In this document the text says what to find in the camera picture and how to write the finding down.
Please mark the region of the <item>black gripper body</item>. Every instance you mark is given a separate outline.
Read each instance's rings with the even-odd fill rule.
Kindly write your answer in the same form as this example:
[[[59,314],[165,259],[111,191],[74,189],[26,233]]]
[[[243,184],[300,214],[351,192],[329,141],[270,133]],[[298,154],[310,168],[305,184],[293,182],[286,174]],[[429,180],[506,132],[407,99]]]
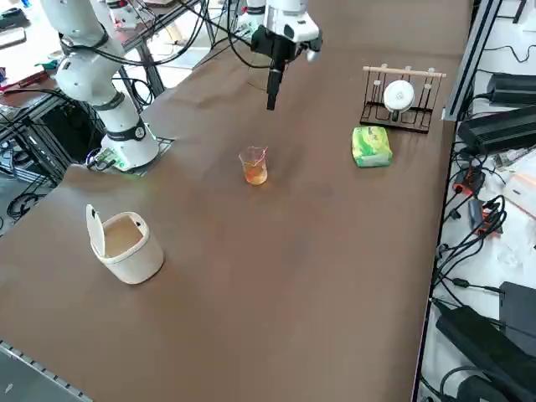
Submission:
[[[294,61],[305,51],[312,52],[312,57],[315,58],[321,48],[322,31],[319,31],[319,35],[314,39],[294,43],[284,36],[271,32],[263,25],[254,31],[250,42],[250,50],[253,53],[263,54],[273,61],[283,59],[287,63]]]

